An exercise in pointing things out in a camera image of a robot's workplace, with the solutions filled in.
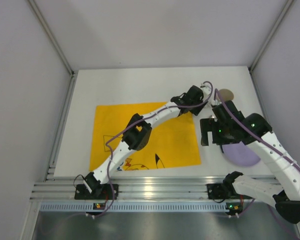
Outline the yellow cartoon print placemat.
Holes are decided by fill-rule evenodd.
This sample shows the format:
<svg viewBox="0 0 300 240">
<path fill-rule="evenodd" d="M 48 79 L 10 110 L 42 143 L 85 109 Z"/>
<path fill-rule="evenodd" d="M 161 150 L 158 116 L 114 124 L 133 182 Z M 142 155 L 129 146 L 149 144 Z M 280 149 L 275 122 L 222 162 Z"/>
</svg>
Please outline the yellow cartoon print placemat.
<svg viewBox="0 0 300 240">
<path fill-rule="evenodd" d="M 163 102 L 98 105 L 95 109 L 89 170 L 98 168 L 121 141 L 114 136 L 122 131 L 131 117 L 150 113 Z M 170 119 L 152 130 L 149 142 L 127 158 L 118 171 L 155 170 L 201 164 L 201 157 L 191 113 Z"/>
</svg>

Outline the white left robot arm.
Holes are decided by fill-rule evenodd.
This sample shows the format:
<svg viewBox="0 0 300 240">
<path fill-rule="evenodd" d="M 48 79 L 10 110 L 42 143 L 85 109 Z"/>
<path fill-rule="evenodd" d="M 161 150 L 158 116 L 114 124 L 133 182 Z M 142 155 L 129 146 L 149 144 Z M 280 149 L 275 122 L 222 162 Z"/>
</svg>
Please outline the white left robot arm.
<svg viewBox="0 0 300 240">
<path fill-rule="evenodd" d="M 134 114 L 126 128 L 105 143 L 110 155 L 96 169 L 83 178 L 83 185 L 91 196 L 98 197 L 104 185 L 110 184 L 110 176 L 133 153 L 142 150 L 149 142 L 152 130 L 164 122 L 188 112 L 198 115 L 208 103 L 213 85 L 205 81 L 179 96 L 174 96 L 162 107 L 147 114 Z"/>
</svg>

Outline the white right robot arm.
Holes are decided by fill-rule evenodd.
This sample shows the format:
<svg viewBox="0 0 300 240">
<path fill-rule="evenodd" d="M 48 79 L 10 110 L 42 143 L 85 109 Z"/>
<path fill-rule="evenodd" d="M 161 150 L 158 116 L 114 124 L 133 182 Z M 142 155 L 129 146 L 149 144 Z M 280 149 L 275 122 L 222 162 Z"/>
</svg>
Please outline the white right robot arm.
<svg viewBox="0 0 300 240">
<path fill-rule="evenodd" d="M 300 222 L 300 166 L 290 157 L 279 142 L 266 119 L 252 113 L 245 117 L 231 100 L 213 106 L 214 117 L 200 120 L 201 144 L 220 146 L 227 155 L 227 147 L 238 145 L 234 154 L 238 160 L 257 157 L 278 180 L 278 185 L 266 183 L 242 172 L 234 171 L 225 176 L 222 183 L 208 185 L 211 200 L 234 199 L 247 196 L 276 209 L 279 215 L 292 224 Z"/>
</svg>

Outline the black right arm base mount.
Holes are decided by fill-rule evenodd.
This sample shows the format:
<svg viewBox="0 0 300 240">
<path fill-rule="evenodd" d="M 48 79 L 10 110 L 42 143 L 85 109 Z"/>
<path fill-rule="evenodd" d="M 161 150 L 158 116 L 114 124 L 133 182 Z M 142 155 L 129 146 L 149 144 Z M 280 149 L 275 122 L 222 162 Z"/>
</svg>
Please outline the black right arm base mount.
<svg viewBox="0 0 300 240">
<path fill-rule="evenodd" d="M 216 203 L 223 203 L 226 200 L 239 200 L 241 196 L 223 183 L 210 183 L 206 185 L 208 199 Z"/>
</svg>

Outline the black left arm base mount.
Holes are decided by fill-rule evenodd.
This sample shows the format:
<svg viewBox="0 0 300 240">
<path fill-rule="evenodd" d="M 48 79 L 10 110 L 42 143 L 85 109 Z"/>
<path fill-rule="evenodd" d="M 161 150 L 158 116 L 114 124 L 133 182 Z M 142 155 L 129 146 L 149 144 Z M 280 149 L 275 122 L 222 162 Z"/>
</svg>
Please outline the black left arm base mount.
<svg viewBox="0 0 300 240">
<path fill-rule="evenodd" d="M 75 200 L 110 200 L 113 198 L 113 191 L 110 184 L 103 184 L 96 193 L 91 194 L 84 184 L 76 186 Z"/>
</svg>

